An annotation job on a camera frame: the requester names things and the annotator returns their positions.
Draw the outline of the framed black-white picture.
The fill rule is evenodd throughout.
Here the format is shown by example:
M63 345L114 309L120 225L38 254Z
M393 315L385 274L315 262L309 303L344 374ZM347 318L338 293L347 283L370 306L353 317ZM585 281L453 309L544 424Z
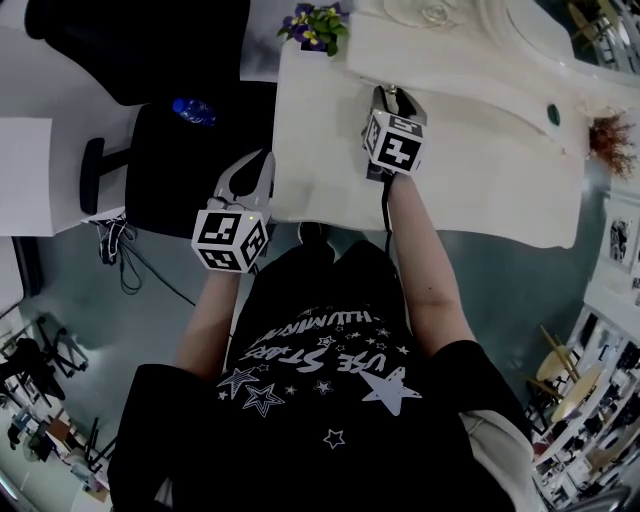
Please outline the framed black-white picture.
M609 224L609 242L607 255L614 263L626 266L631 254L631 235L634 221L632 218L615 217Z

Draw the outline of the oval white-framed mirror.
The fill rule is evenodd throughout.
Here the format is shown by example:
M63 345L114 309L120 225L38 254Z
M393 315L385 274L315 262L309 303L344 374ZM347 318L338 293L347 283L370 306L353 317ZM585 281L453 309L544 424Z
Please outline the oval white-framed mirror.
M640 0L505 0L504 11L534 62L640 90Z

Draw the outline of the black star-print t-shirt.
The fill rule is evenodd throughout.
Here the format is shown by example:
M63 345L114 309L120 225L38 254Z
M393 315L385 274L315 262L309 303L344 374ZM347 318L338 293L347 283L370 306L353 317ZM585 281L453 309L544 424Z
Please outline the black star-print t-shirt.
M459 414L477 410L530 442L478 343L423 352L381 249L300 246L259 273L223 374L137 369L108 471L113 509L515 512L473 456Z

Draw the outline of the white desk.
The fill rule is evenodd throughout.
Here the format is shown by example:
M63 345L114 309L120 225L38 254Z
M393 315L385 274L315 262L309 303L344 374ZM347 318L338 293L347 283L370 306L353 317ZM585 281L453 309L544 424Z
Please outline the white desk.
M0 236L51 237L81 223L86 143L128 147L137 114L45 43L0 26Z

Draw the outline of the beige cloth bag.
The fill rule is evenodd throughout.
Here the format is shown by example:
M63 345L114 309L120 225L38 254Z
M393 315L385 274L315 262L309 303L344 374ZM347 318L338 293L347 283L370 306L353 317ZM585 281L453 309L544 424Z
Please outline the beige cloth bag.
M459 414L473 456L509 496L515 512L544 512L533 478L533 446L495 411Z

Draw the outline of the black wheeled chair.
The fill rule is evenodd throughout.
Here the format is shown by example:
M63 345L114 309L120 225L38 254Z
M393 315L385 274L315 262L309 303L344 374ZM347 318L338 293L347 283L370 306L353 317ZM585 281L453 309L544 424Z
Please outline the black wheeled chair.
M16 392L24 391L32 404L38 398L66 400L56 375L70 379L85 372L89 359L71 333L50 314L41 315L0 345L0 396L21 406Z

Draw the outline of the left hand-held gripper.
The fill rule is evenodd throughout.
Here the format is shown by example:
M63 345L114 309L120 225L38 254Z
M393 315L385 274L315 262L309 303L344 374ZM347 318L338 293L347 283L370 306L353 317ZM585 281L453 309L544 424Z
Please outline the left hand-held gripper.
M269 201L274 176L274 154L257 150L241 157L220 175L214 195L248 196L258 185L259 200ZM211 198L197 214L191 247L208 270L248 273L268 244L270 218L268 208L247 207L224 197Z

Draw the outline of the blue water bottle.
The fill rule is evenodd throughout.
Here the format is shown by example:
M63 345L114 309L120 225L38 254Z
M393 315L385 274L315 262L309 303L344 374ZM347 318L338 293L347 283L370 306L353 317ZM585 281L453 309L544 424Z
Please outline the blue water bottle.
M205 102L193 98L176 98L172 110L180 118L192 124L212 127L216 123L216 112Z

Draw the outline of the person's left forearm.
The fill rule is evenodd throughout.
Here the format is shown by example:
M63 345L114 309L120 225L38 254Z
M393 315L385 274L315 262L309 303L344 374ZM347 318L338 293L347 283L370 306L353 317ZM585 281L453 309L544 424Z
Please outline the person's left forearm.
M212 271L179 343L174 364L204 381L223 370L240 275Z

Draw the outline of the person's black shoe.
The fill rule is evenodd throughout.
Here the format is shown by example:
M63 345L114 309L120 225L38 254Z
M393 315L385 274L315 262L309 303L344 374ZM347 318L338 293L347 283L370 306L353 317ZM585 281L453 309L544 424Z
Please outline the person's black shoe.
M297 236L301 245L319 245L327 242L326 226L316 222L301 222L297 228Z

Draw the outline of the person's right forearm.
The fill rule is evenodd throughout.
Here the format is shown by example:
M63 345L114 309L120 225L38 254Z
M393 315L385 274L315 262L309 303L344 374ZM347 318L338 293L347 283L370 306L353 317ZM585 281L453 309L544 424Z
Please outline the person's right forearm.
M388 210L414 338L430 356L473 341L454 270L411 177L393 178Z

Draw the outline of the red-brown plant in white pot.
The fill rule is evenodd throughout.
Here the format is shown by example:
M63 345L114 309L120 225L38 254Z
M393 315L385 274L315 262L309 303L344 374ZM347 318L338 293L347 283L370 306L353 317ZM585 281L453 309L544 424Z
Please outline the red-brown plant in white pot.
M589 128L589 155L617 179L628 180L640 158L634 140L636 124L623 114L595 118Z

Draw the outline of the white ornate dressing table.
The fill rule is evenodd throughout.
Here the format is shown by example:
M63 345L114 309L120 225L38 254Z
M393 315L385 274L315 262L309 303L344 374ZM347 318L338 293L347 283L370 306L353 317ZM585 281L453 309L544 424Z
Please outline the white ornate dressing table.
M460 0L451 28L419 25L414 2L358 0L335 57L283 45L271 208L281 221L383 226L362 133L373 90L352 72L431 91L415 183L435 226L533 247L572 246L592 119L640 109L640 90L567 75L513 46L505 0ZM561 123L546 108L554 103ZM543 130L571 147L540 145Z

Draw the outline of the pale yellow round chair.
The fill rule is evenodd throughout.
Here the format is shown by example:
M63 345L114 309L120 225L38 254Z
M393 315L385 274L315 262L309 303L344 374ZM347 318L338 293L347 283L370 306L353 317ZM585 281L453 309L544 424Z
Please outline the pale yellow round chair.
M543 426L548 428L580 416L579 408L595 391L603 369L600 363L595 363L579 370L581 356L557 336L552 336L543 325L540 331L550 351L535 375L525 375L524 379L531 404Z

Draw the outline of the purple flower potted plant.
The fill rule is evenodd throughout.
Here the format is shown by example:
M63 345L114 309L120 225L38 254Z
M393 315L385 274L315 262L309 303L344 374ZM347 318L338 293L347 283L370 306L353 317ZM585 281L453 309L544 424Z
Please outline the purple flower potted plant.
M283 19L277 36L296 41L302 50L334 57L338 40L348 36L348 17L339 2L324 6L298 3L294 13Z

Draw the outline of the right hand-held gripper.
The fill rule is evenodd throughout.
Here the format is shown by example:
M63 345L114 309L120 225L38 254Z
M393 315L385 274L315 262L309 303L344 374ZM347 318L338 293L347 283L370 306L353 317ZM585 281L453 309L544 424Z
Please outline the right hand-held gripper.
M382 181L385 173L411 175L421 163L426 144L427 114L403 89L397 90L398 113L388 110L386 91L376 86L363 131L366 178Z

